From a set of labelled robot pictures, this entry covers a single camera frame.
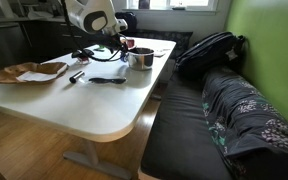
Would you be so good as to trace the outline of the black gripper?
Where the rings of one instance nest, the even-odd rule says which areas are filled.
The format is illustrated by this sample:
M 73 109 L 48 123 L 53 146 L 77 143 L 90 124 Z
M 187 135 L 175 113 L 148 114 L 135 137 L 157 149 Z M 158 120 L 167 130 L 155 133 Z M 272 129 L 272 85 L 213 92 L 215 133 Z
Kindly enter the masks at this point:
M 109 35 L 99 35 L 97 38 L 97 43 L 108 48 L 111 52 L 122 51 L 127 52 L 128 46 L 126 44 L 126 37 L 122 34 L 115 34 L 113 36 Z

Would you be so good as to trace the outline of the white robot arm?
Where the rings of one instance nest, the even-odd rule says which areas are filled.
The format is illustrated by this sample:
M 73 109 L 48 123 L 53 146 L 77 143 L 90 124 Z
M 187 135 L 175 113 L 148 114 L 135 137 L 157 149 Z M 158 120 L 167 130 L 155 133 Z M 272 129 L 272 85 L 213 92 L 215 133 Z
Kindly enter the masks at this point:
M 122 50 L 119 33 L 128 28 L 117 19 L 111 0 L 58 0 L 68 21 L 82 31 L 95 35 L 95 43 L 114 50 Z

